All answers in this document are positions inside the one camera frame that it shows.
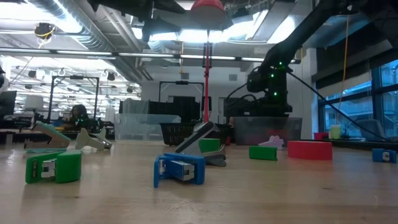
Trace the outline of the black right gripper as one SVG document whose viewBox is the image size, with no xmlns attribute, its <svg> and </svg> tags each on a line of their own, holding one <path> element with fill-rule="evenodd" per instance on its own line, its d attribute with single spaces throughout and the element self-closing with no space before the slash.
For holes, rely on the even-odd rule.
<svg viewBox="0 0 398 224">
<path fill-rule="evenodd" d="M 268 93 L 262 101 L 263 114 L 273 117 L 288 117 L 292 106 L 287 102 L 286 93 Z"/>
</svg>

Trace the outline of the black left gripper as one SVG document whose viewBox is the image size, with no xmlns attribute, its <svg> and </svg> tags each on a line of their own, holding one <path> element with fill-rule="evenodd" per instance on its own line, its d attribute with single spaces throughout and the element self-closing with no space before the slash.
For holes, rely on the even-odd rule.
<svg viewBox="0 0 398 224">
<path fill-rule="evenodd" d="M 144 22 L 142 28 L 142 40 L 148 42 L 150 37 L 154 34 L 168 33 L 168 32 L 180 32 L 181 27 L 169 23 L 160 17 L 156 19 L 149 19 Z"/>
</svg>

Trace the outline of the pale lilac staple remover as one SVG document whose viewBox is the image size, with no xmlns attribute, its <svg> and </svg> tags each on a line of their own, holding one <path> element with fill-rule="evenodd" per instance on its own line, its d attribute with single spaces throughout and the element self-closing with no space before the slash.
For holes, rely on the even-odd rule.
<svg viewBox="0 0 398 224">
<path fill-rule="evenodd" d="M 259 146 L 264 147 L 276 147 L 277 150 L 282 150 L 284 145 L 284 140 L 279 136 L 271 136 L 268 141 L 259 143 Z"/>
</svg>

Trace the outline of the green block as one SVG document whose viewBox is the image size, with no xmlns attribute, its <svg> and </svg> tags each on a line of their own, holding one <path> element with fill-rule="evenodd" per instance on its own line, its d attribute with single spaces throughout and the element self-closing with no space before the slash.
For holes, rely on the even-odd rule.
<svg viewBox="0 0 398 224">
<path fill-rule="evenodd" d="M 250 146 L 249 147 L 249 158 L 276 161 L 277 160 L 277 148 L 276 147 L 265 147 L 265 146 Z"/>
</svg>

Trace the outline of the large grey stapler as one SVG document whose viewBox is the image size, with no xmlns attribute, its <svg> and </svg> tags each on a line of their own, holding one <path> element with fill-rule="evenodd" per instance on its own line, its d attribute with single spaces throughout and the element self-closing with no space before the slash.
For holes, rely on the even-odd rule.
<svg viewBox="0 0 398 224">
<path fill-rule="evenodd" d="M 211 121 L 196 124 L 194 126 L 193 133 L 177 146 L 175 152 L 180 154 L 203 156 L 207 165 L 225 167 L 226 153 L 224 144 L 221 144 L 218 151 L 208 153 L 200 152 L 199 141 L 206 138 L 206 136 L 212 131 L 219 131 L 219 129 L 216 124 Z"/>
</svg>

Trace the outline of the small blue staple remover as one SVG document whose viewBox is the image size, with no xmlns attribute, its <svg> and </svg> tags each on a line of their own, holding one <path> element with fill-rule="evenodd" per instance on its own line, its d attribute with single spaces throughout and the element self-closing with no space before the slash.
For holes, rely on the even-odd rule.
<svg viewBox="0 0 398 224">
<path fill-rule="evenodd" d="M 372 150 L 373 162 L 397 163 L 397 153 L 390 149 L 375 148 Z"/>
</svg>

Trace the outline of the silver stapler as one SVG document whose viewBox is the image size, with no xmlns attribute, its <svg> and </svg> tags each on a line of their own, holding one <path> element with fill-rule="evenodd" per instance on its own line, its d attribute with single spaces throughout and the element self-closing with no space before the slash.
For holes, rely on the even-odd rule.
<svg viewBox="0 0 398 224">
<path fill-rule="evenodd" d="M 85 128 L 81 128 L 76 137 L 75 149 L 83 149 L 85 146 L 93 147 L 98 151 L 110 150 L 113 144 L 106 139 L 106 129 L 103 128 L 98 134 L 91 137 Z"/>
</svg>

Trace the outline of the teal stapler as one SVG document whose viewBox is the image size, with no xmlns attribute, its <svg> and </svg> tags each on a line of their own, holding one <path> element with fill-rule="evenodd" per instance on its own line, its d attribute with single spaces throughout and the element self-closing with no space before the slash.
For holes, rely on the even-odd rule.
<svg viewBox="0 0 398 224">
<path fill-rule="evenodd" d="M 24 150 L 27 153 L 65 152 L 70 145 L 71 139 L 58 132 L 51 124 L 38 121 L 31 129 L 31 132 L 36 131 L 47 135 L 50 139 L 47 142 L 33 142 L 26 139 L 24 142 Z"/>
</svg>

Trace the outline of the green stapler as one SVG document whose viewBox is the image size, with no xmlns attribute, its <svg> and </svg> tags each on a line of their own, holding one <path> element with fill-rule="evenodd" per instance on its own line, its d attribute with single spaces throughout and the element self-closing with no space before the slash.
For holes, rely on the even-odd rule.
<svg viewBox="0 0 398 224">
<path fill-rule="evenodd" d="M 33 156 L 27 159 L 25 182 L 33 184 L 51 180 L 58 184 L 78 181 L 81 178 L 82 152 L 71 150 Z"/>
</svg>

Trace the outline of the grey translucent plastic bin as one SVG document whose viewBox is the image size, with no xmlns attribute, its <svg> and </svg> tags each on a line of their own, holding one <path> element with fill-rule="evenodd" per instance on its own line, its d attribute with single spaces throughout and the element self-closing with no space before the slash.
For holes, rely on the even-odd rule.
<svg viewBox="0 0 398 224">
<path fill-rule="evenodd" d="M 234 117 L 234 136 L 237 145 L 258 145 L 278 136 L 287 141 L 301 138 L 302 118 L 294 117 Z"/>
</svg>

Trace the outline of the overhead light bar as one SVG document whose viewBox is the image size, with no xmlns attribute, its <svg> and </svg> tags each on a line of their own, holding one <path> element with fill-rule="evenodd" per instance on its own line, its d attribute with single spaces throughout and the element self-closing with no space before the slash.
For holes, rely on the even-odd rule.
<svg viewBox="0 0 398 224">
<path fill-rule="evenodd" d="M 110 59 L 117 57 L 134 58 L 162 58 L 162 59 L 204 59 L 202 55 L 192 54 L 158 54 L 158 53 L 140 53 L 140 52 L 96 52 L 80 50 L 56 50 L 56 49 L 25 49 L 0 47 L 0 55 L 8 56 L 39 56 L 39 57 L 60 57 L 60 58 L 88 58 L 88 59 Z"/>
</svg>

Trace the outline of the black background equipment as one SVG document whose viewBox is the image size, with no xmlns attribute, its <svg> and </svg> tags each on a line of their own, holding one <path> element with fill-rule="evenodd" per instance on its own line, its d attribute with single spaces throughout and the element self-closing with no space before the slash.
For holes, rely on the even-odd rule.
<svg viewBox="0 0 398 224">
<path fill-rule="evenodd" d="M 187 123 L 201 120 L 200 108 L 201 103 L 192 96 L 175 96 L 171 102 L 128 98 L 120 102 L 119 113 L 176 115 L 181 122 Z"/>
</svg>

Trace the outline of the person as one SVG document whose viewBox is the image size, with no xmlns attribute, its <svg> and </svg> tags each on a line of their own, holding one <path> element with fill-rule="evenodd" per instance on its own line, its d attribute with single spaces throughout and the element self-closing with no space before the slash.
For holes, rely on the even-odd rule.
<svg viewBox="0 0 398 224">
<path fill-rule="evenodd" d="M 65 123 L 66 127 L 78 126 L 80 122 L 88 119 L 86 107 L 82 104 L 73 106 L 70 115 L 70 119 Z"/>
</svg>

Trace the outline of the dark background monitor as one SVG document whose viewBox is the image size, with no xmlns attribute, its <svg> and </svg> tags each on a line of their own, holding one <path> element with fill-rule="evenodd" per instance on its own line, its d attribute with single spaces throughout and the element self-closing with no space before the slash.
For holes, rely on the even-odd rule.
<svg viewBox="0 0 398 224">
<path fill-rule="evenodd" d="M 0 116 L 14 114 L 17 91 L 0 93 Z"/>
</svg>

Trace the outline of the low black background frame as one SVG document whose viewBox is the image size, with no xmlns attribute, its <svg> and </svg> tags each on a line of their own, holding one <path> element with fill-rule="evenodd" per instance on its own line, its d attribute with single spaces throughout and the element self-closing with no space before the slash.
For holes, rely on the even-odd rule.
<svg viewBox="0 0 398 224">
<path fill-rule="evenodd" d="M 162 89 L 162 85 L 166 83 L 167 86 L 165 88 Z M 205 84 L 203 82 L 189 82 L 189 81 L 184 81 L 184 80 L 179 80 L 179 81 L 160 81 L 159 82 L 159 87 L 158 87 L 158 102 L 161 102 L 161 96 L 162 96 L 162 92 L 170 85 L 170 84 L 174 84 L 174 85 L 194 85 L 195 88 L 201 93 L 201 97 L 199 99 L 199 103 L 201 102 L 201 99 L 204 97 L 204 91 L 205 91 Z M 196 97 L 194 96 L 177 96 L 177 98 L 194 98 L 194 101 L 196 101 Z"/>
</svg>

